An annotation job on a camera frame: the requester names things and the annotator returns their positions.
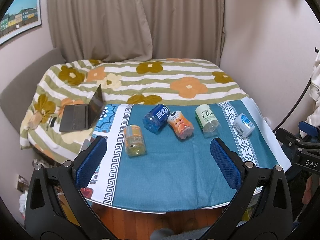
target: white plastic bottle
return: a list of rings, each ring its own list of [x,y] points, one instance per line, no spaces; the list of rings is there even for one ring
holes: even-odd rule
[[[206,104],[196,108],[196,119],[200,124],[205,137],[213,136],[215,130],[220,125],[218,119]]]
[[[249,136],[254,130],[254,124],[247,118],[245,114],[239,114],[233,122],[233,127],[242,137]]]

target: framed picture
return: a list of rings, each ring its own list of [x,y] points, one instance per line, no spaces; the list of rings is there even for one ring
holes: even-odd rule
[[[41,24],[40,0],[14,0],[0,21],[0,45]]]

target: white wall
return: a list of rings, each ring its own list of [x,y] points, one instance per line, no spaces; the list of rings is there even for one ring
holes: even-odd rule
[[[29,30],[0,46],[0,92],[25,67],[53,49],[46,0],[41,0],[42,26]],[[17,174],[30,181],[33,151],[20,150],[19,135],[0,110],[0,195],[12,215],[22,223],[20,192],[15,189]]]
[[[275,128],[305,88],[320,48],[320,24],[305,0],[225,0],[220,67]],[[306,95],[282,126],[297,132],[312,112]]]

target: person's hand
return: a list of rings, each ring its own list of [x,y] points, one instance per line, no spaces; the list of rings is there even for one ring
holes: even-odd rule
[[[312,198],[311,187],[312,187],[312,179],[311,179],[311,176],[310,176],[307,179],[306,189],[304,191],[303,198],[302,198],[302,203],[305,204],[305,205],[309,204],[309,202],[310,202],[310,200]]]

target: wooden floor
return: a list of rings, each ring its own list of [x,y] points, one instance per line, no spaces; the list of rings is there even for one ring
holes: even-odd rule
[[[123,211],[94,204],[93,210],[100,217],[101,221],[119,239],[149,240],[154,231],[154,220],[156,214],[145,214]],[[222,208],[211,210],[190,210],[170,212],[165,214],[169,218],[171,229],[179,234],[184,223],[190,218],[197,219],[199,228],[212,225],[220,216]]]

